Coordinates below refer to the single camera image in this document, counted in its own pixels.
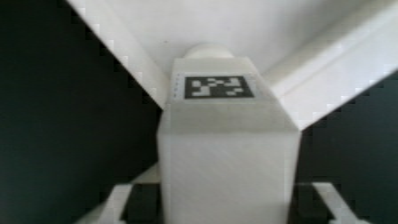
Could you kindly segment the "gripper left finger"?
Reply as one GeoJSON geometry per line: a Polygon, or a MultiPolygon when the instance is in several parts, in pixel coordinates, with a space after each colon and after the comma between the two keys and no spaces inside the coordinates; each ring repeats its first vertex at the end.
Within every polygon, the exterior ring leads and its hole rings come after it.
{"type": "Polygon", "coordinates": [[[160,185],[120,184],[73,224],[162,224],[160,185]]]}

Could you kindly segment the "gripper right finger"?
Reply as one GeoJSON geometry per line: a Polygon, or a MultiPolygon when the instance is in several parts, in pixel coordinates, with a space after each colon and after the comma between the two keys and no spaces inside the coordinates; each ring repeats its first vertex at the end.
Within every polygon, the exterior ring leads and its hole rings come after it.
{"type": "Polygon", "coordinates": [[[356,215],[331,182],[295,184],[290,224],[372,224],[356,215]]]}

